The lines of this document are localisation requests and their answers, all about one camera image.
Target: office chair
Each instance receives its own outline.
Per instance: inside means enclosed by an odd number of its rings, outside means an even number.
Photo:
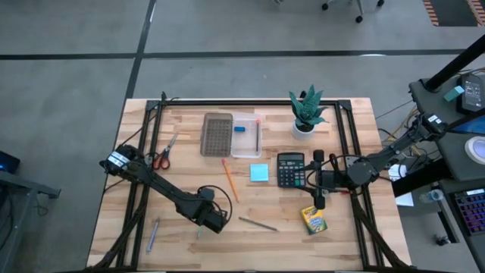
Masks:
[[[335,0],[329,0],[329,1],[327,1],[327,3],[325,3],[325,4],[323,4],[321,6],[321,9],[324,10],[324,11],[326,11],[328,9],[328,4],[330,4],[330,2],[332,2],[332,1],[335,1]],[[357,16],[357,18],[355,19],[355,22],[360,23],[360,22],[362,22],[362,20],[364,20],[364,18],[362,17],[362,15],[364,15],[364,10],[362,9],[361,0],[356,0],[356,1],[357,1],[358,9],[361,12],[361,14],[359,16]],[[382,5],[384,5],[384,0],[379,0],[377,2],[377,7],[380,8],[380,7],[382,7]]]

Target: clear plastic container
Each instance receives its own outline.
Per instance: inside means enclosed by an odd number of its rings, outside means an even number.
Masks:
[[[444,197],[443,191],[441,190],[430,190],[427,193],[423,193],[419,196],[419,200],[423,203],[431,203],[440,201]]]
[[[230,154],[238,158],[261,157],[262,116],[258,114],[234,113],[233,136]],[[244,127],[244,132],[236,132],[234,127]]]

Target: scissors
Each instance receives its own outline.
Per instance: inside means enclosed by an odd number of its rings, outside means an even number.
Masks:
[[[170,154],[170,150],[172,149],[172,146],[175,144],[175,140],[177,139],[177,136],[179,134],[175,133],[174,137],[172,137],[172,140],[170,143],[168,143],[168,146],[165,147],[165,149],[161,152],[159,157],[157,157],[153,161],[153,169],[158,170],[159,168],[162,168],[163,170],[167,170],[170,167],[170,160],[168,159],[168,155]]]

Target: gray floor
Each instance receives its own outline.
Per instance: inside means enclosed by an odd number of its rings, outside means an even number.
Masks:
[[[421,0],[386,0],[381,11],[286,0],[158,0],[145,52],[463,49],[478,27],[433,27]],[[1,54],[135,52],[148,0],[0,2]],[[407,102],[408,83],[436,73],[453,55],[304,58],[188,58],[142,61],[134,98],[284,97],[311,84],[327,97],[371,97],[379,116]],[[485,58],[473,67],[484,66]],[[86,264],[133,60],[0,61],[0,150],[22,159],[20,174],[61,187],[49,213],[32,217],[18,272]],[[412,104],[377,119],[393,130]],[[403,216],[413,264],[474,272],[463,243],[437,247],[435,215]]]

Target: wooden tabletop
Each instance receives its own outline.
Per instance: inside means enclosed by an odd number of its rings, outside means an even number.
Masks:
[[[364,155],[381,149],[377,125],[370,99],[351,99],[358,138]],[[129,99],[125,105],[117,144],[122,143],[142,125],[146,100]],[[235,202],[220,158],[200,155],[200,135],[204,114],[209,112],[250,112],[263,116],[262,156],[257,159],[228,158],[231,174],[239,194]],[[279,152],[304,152],[305,162],[311,161],[314,149],[325,155],[342,153],[335,111],[323,113],[328,123],[316,126],[309,141],[292,137],[294,120],[289,106],[174,106],[163,111],[158,135],[158,151],[178,138],[171,150],[171,168],[158,173],[182,190],[195,192],[200,186],[214,184],[222,187],[233,200],[233,217],[220,234],[203,230],[175,212],[174,204],[155,190],[150,190],[139,270],[352,270],[361,269],[361,260],[348,195],[333,193],[327,199],[324,218],[328,229],[308,235],[300,210],[311,206],[313,199],[301,190],[277,187],[276,157]],[[346,123],[348,143],[350,133]],[[146,143],[148,150],[152,132]],[[130,144],[137,146],[138,137]],[[249,164],[266,163],[270,168],[268,183],[249,181]],[[107,186],[119,181],[109,177]],[[98,222],[89,253],[88,265],[96,264],[108,251],[121,232],[130,183],[122,182],[111,188],[102,200]],[[396,254],[410,263],[393,190],[388,181],[377,180],[370,186],[372,203],[379,232]],[[228,209],[228,201],[216,191],[215,201]],[[280,232],[240,221],[239,216],[270,225]],[[152,252],[146,247],[156,218],[160,218]],[[369,256],[374,261],[371,240],[366,232]]]

